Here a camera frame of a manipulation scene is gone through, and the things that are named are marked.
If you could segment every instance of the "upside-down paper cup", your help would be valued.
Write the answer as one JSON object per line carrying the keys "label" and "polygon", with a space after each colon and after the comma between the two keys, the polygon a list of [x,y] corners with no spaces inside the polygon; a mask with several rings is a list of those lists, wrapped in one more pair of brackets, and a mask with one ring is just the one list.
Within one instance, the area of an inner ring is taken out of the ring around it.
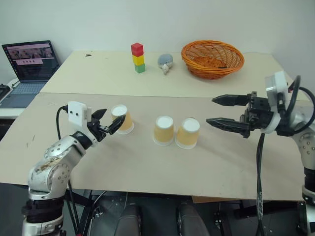
{"label": "upside-down paper cup", "polygon": [[200,124],[194,118],[187,118],[178,129],[176,144],[184,149],[192,149],[197,144]]}
{"label": "upside-down paper cup", "polygon": [[133,130],[134,124],[132,122],[128,108],[125,105],[120,104],[120,105],[114,106],[111,110],[111,114],[112,114],[113,120],[119,116],[123,116],[123,115],[126,116],[122,126],[116,131],[117,133],[128,134]]}
{"label": "upside-down paper cup", "polygon": [[169,116],[159,116],[154,126],[153,140],[156,144],[170,145],[174,139],[173,119]]}

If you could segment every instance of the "white wall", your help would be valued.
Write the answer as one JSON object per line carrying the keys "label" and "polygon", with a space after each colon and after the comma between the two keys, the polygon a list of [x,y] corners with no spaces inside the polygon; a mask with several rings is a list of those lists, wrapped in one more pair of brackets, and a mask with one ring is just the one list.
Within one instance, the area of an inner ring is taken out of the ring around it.
{"label": "white wall", "polygon": [[[273,53],[315,90],[314,23],[314,0],[0,1],[0,44],[50,39],[61,62],[73,50],[129,51],[139,41],[147,52],[174,52],[213,39]],[[0,52],[0,82],[12,78]]]}

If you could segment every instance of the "wicker basket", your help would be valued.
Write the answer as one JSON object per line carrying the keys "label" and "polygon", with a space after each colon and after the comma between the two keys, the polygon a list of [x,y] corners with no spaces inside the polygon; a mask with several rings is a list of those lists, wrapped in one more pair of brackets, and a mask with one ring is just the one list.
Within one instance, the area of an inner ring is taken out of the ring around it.
{"label": "wicker basket", "polygon": [[219,41],[202,40],[187,44],[182,59],[195,76],[216,80],[238,71],[244,57],[233,46]]}

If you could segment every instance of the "green block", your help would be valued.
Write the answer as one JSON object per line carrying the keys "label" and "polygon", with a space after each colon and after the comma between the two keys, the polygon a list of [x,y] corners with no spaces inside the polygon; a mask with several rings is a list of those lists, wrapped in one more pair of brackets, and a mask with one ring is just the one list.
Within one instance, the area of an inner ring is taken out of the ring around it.
{"label": "green block", "polygon": [[134,65],[134,69],[138,72],[138,73],[142,73],[146,70],[146,67],[144,64],[142,65]]}

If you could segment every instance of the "stacked blocks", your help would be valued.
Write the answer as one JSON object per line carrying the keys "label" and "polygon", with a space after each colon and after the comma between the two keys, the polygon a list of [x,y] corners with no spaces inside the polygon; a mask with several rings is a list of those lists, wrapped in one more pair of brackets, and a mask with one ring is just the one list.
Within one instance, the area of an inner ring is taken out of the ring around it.
{"label": "stacked blocks", "polygon": [[132,44],[131,52],[132,52],[132,60],[134,63],[134,69],[138,73],[144,72],[146,69],[144,65],[143,45],[140,43]]}

